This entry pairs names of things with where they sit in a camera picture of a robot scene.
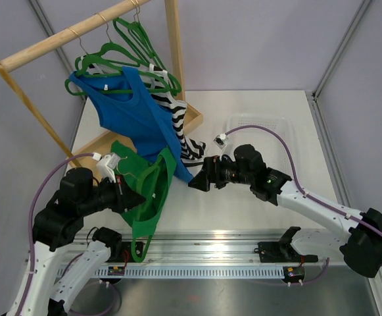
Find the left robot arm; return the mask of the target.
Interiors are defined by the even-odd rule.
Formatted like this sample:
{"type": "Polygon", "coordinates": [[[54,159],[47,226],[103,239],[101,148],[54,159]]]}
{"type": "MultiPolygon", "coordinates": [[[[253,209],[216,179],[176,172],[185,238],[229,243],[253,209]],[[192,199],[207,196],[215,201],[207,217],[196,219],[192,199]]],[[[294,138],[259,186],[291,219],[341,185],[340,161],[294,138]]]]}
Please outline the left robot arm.
{"type": "Polygon", "coordinates": [[[69,245],[88,215],[110,209],[122,214],[145,203],[123,176],[93,183],[90,169],[74,168],[60,181],[59,189],[32,225],[33,248],[22,285],[7,315],[67,315],[71,305],[95,271],[122,255],[122,236],[102,227],[65,275],[57,278],[69,245]]]}

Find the green tank top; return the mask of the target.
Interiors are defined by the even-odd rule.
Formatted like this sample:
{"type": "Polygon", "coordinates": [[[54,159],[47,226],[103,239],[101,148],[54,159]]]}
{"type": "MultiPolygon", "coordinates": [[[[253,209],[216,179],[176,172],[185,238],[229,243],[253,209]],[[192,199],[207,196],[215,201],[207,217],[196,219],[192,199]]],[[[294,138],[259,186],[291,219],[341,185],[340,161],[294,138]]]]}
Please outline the green tank top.
{"type": "Polygon", "coordinates": [[[168,147],[158,153],[154,163],[148,162],[118,141],[112,143],[111,152],[120,157],[115,174],[122,175],[128,186],[146,199],[145,203],[122,214],[132,229],[131,246],[134,248],[140,238],[147,239],[140,254],[131,251],[133,260],[141,263],[162,214],[176,169],[176,160],[168,147]]]}

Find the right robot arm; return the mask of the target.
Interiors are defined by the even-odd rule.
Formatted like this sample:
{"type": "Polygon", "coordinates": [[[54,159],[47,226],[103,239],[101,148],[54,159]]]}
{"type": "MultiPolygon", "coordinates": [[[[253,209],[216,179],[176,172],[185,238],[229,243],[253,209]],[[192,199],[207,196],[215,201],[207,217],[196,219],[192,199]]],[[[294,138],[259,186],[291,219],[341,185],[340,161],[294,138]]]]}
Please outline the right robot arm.
{"type": "Polygon", "coordinates": [[[258,199],[295,211],[334,233],[337,239],[331,246],[346,265],[363,277],[376,276],[382,268],[381,212],[362,212],[305,192],[295,177],[267,167],[250,144],[240,145],[233,154],[205,158],[188,186],[207,192],[212,186],[220,190],[229,183],[245,184],[258,199]]]}

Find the green hanger of striped top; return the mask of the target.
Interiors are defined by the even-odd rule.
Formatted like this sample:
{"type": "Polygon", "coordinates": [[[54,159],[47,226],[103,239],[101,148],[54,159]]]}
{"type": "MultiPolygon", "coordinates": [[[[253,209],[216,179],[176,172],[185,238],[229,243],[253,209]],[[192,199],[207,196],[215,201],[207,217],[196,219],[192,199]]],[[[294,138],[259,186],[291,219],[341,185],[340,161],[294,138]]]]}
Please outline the green hanger of striped top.
{"type": "Polygon", "coordinates": [[[109,41],[100,48],[98,56],[106,60],[108,66],[135,67],[145,76],[155,78],[160,85],[158,91],[171,92],[174,96],[182,92],[179,80],[167,71],[139,19],[129,22],[118,17],[112,21],[112,26],[126,46],[109,41]]]}

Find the green hanger of blue top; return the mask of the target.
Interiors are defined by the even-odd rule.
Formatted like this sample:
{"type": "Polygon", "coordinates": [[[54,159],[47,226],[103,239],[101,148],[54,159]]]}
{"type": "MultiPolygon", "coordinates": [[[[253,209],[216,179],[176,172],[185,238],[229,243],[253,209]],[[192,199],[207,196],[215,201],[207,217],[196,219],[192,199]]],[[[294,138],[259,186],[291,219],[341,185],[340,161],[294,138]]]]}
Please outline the green hanger of blue top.
{"type": "Polygon", "coordinates": [[[142,71],[140,69],[140,66],[144,65],[144,61],[138,59],[137,57],[134,57],[126,48],[122,47],[117,43],[114,43],[111,40],[108,33],[107,36],[109,38],[109,42],[103,44],[99,52],[93,54],[86,53],[83,57],[78,57],[76,59],[76,70],[73,72],[73,75],[75,77],[88,76],[90,78],[100,78],[105,76],[120,76],[124,73],[125,70],[134,68],[138,71],[140,78],[148,77],[150,79],[154,79],[155,82],[160,83],[160,86],[150,88],[150,93],[172,91],[172,87],[169,82],[167,82],[161,76],[153,72],[142,71]],[[108,53],[109,51],[115,51],[121,53],[122,55],[125,55],[127,58],[131,59],[134,62],[134,64],[104,59],[103,55],[108,53]],[[104,66],[106,68],[109,68],[110,72],[92,73],[91,66],[95,66],[94,70],[98,70],[99,66],[104,66]]]}

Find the black white striped tank top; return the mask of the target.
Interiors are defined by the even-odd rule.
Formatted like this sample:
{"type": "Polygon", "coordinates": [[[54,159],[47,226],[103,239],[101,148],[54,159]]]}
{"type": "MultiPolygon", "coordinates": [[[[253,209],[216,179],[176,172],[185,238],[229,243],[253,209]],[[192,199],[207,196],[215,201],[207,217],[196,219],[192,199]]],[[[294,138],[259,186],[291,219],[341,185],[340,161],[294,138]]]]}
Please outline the black white striped tank top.
{"type": "MultiPolygon", "coordinates": [[[[92,73],[110,72],[110,69],[104,66],[99,66],[98,70],[94,70],[95,66],[91,66],[91,68],[92,73]]],[[[143,70],[153,72],[171,83],[171,80],[168,78],[169,73],[167,70],[162,70],[151,63],[147,68],[144,67],[143,70]]],[[[150,88],[160,86],[160,83],[155,82],[154,79],[145,79],[144,83],[150,84],[150,88]]],[[[186,167],[196,167],[201,165],[206,152],[206,144],[204,142],[195,141],[185,135],[184,124],[187,103],[175,100],[170,92],[152,93],[151,97],[155,100],[156,104],[171,114],[172,126],[181,145],[182,162],[186,167]]]]}

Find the blue tank top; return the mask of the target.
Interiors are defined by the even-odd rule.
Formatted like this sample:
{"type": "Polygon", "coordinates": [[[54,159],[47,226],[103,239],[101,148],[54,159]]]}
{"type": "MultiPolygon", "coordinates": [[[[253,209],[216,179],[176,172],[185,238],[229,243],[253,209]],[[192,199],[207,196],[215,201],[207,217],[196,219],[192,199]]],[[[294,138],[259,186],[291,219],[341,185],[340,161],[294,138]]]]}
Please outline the blue tank top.
{"type": "Polygon", "coordinates": [[[193,178],[181,160],[181,126],[153,99],[136,68],[126,66],[120,74],[106,76],[75,71],[68,79],[91,100],[101,127],[128,137],[137,154],[151,163],[168,148],[176,162],[174,176],[186,183],[193,178]]]}

